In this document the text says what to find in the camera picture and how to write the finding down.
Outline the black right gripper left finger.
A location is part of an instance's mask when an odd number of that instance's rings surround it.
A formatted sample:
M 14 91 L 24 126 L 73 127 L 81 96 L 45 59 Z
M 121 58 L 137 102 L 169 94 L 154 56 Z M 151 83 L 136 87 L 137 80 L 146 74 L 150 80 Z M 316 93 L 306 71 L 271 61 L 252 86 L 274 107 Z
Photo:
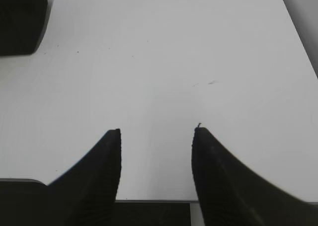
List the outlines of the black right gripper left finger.
M 120 129 L 48 186 L 56 226 L 109 226 L 122 167 Z

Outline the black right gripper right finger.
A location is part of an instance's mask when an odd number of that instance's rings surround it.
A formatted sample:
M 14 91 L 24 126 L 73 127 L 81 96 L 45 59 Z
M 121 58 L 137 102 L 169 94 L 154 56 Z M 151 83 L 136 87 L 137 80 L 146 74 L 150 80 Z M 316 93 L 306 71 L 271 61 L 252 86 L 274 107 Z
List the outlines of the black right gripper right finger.
M 318 209 L 265 180 L 197 126 L 191 167 L 207 226 L 316 226 Z

